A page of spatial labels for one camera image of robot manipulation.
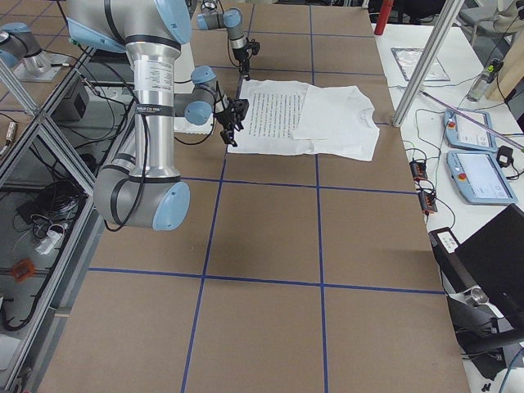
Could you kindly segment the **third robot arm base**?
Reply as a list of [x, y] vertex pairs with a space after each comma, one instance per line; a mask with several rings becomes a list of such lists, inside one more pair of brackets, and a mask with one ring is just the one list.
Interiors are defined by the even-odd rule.
[[45, 52], [28, 25], [1, 26], [1, 59], [20, 81], [51, 82], [70, 58]]

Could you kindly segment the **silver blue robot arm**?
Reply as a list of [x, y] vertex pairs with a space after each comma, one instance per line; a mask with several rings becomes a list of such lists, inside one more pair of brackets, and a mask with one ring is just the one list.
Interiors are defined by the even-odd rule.
[[185, 219], [189, 186], [174, 164], [174, 121], [203, 125], [217, 120], [224, 143], [234, 145], [242, 129], [248, 101], [229, 98], [208, 66], [193, 68], [192, 91], [175, 91], [180, 56], [189, 50], [192, 27], [224, 29], [241, 75], [260, 45], [248, 40], [237, 8], [218, 11], [194, 1], [72, 1], [68, 29], [72, 39], [129, 59], [134, 81], [129, 91], [135, 102], [135, 129], [123, 148], [98, 172], [94, 205], [107, 229], [125, 226], [156, 231], [176, 229]]
[[228, 58], [241, 77], [250, 80], [251, 58], [258, 55], [260, 43], [246, 36], [241, 10], [236, 7], [224, 10], [221, 1], [203, 1], [196, 24], [200, 30], [226, 30]]

